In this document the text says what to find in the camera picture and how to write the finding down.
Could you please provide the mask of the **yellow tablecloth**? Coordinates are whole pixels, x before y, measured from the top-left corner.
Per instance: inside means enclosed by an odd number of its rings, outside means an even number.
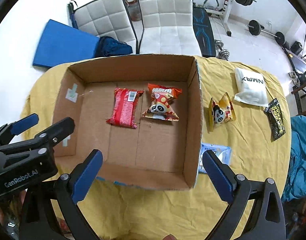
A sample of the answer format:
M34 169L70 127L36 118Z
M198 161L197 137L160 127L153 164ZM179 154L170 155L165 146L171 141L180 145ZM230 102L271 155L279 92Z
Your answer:
M224 212L209 177L197 171L200 144L232 149L230 166L250 180L273 178L283 191L288 173L291 127L288 103L278 79L263 72L269 99L278 99L286 133L271 139L262 107L234 101L235 121L211 128L209 102L237 93L240 62L183 55L129 55L64 63L33 85L22 116L39 123L25 139L66 116L74 133L55 148L60 173L70 172L94 149L104 164L79 208L103 239L204 239ZM182 89L173 109L179 120L143 118L150 106L149 83ZM136 129L109 125L115 88L143 90Z

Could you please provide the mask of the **left white quilted chair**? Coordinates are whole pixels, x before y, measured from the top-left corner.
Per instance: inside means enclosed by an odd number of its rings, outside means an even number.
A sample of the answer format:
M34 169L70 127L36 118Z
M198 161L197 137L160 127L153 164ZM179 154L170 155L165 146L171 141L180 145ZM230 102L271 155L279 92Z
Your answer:
M125 0L93 0L81 7L71 0L67 10L71 26L96 37L109 36L138 53L138 39Z

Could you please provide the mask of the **yellow panda snack bag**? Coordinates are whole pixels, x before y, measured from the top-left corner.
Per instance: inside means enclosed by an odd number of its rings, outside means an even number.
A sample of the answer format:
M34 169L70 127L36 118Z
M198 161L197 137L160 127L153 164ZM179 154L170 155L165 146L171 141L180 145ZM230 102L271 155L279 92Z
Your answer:
M211 98L208 110L209 129L211 132L221 124L236 120L235 110L227 92L224 93L219 101L215 101L214 98Z

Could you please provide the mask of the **black yellow snack packet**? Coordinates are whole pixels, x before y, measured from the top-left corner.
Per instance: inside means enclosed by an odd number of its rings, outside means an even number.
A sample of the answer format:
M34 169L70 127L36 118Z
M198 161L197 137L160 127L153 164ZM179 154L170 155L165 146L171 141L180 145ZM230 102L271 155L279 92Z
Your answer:
M271 128L271 139L275 141L286 133L286 129L283 123L283 114L277 98L274 98L268 104L268 106L265 107L264 113L267 115L269 120Z

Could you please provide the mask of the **chrome dumbbell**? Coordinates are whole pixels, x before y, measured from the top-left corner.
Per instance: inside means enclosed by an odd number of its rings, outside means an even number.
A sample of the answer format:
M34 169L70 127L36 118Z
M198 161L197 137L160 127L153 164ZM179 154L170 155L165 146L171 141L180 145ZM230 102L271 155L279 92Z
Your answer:
M224 49L224 43L221 40L214 40L215 48L218 50L218 59L228 61L230 57L230 52L227 49Z

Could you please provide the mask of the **orange panda snack bag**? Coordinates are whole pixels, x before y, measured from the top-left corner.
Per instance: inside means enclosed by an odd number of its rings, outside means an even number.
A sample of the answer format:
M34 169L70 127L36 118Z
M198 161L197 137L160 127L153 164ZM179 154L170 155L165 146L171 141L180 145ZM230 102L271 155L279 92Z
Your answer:
M151 95L151 105L142 113L142 117L164 121L179 121L179 117L171 104L182 93L182 89L148 83L148 90Z

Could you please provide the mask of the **black blue exercise bench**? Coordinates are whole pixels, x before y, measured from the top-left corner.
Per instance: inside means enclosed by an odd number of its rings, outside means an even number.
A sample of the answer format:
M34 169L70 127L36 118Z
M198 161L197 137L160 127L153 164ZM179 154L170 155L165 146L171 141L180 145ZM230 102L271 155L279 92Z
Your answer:
M216 57L212 26L205 9L193 7L193 29L203 57Z

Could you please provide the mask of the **teal blanket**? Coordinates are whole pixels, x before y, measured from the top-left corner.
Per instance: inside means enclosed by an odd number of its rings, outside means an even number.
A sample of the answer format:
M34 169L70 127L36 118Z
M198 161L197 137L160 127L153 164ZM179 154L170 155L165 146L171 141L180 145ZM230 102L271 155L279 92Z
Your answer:
M291 118L292 143L282 201L306 197L306 116Z

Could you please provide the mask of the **white quilted chair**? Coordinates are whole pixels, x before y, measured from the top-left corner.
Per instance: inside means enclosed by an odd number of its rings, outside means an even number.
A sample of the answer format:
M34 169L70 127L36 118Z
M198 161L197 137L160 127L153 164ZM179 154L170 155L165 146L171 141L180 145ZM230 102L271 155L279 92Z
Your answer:
M71 26L96 37L109 36L138 53L138 39L125 0L93 0L81 7L71 0L67 10Z
M141 54L201 56L193 28L193 0L138 0Z

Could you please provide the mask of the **right white quilted chair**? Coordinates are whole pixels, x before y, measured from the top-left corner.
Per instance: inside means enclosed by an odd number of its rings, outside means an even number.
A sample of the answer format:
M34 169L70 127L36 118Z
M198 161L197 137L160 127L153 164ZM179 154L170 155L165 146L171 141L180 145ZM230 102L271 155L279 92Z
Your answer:
M141 54L201 56L193 28L193 0L138 0Z

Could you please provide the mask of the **dark blue cloth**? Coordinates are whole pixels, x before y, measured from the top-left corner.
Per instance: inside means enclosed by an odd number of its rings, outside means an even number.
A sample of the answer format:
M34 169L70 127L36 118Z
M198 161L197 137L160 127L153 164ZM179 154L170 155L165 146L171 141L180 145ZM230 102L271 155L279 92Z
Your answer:
M99 39L99 42L94 51L94 57L110 57L129 55L133 53L132 46L125 42L119 42L112 37L103 36Z

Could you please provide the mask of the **red snack packet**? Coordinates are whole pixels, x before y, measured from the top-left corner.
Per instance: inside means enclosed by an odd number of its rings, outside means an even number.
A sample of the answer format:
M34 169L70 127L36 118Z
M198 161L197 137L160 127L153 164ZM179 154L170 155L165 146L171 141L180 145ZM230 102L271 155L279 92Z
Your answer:
M115 88L113 112L106 122L113 126L136 129L135 111L143 93L143 90Z

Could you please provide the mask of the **white foam pouch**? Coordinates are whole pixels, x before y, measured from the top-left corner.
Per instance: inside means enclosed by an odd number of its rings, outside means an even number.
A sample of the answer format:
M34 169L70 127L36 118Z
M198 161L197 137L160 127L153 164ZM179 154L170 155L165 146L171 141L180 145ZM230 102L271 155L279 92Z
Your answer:
M248 105L267 107L268 98L263 75L242 68L236 68L234 72L238 88L234 99Z

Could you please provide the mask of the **cardboard box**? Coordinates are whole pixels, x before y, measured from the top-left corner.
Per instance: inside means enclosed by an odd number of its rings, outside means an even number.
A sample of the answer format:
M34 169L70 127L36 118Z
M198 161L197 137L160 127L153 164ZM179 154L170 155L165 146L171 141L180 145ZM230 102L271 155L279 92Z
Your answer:
M141 54L71 63L53 120L65 117L75 128L55 147L59 167L72 170L99 150L104 180L151 190L196 184L202 133L196 57Z

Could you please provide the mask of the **dark wooden chair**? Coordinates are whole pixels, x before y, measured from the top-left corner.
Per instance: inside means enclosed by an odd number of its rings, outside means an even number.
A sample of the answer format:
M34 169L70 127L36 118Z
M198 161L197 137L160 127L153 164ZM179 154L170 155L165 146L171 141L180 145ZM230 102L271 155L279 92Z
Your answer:
M293 90L297 114L306 116L306 71L304 73L292 72Z

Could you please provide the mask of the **barbell on floor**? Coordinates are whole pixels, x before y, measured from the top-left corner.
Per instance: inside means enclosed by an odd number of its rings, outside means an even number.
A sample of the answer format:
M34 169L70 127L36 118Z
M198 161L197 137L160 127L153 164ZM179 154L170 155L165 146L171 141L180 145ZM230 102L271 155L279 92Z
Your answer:
M264 26L262 26L256 20L250 20L250 22L248 23L248 30L249 30L249 33L253 36L258 36L261 33L268 34L268 35L274 37L276 43L280 46L283 46L286 42L285 36L282 32L278 31L275 34L273 34L272 32L269 32L269 31L265 30Z

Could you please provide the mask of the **white weight rack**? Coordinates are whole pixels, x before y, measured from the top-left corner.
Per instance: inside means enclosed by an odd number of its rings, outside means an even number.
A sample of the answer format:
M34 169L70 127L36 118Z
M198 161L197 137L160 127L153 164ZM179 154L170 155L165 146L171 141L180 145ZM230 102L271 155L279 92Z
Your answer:
M232 32L228 26L228 18L230 16L230 12L233 6L233 0L224 0L222 5L220 5L218 0L216 1L216 7L214 9L210 9L206 3L208 0L204 0L202 4L199 4L198 7L203 8L210 16L217 16L220 20L220 23L225 29L225 33L227 36L231 37Z

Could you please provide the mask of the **blue folded mat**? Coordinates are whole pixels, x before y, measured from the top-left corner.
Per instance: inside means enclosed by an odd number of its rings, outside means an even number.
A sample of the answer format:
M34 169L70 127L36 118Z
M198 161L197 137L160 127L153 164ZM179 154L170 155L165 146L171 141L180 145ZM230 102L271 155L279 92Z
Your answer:
M63 63L92 59L99 38L60 22L45 25L32 64L51 68Z

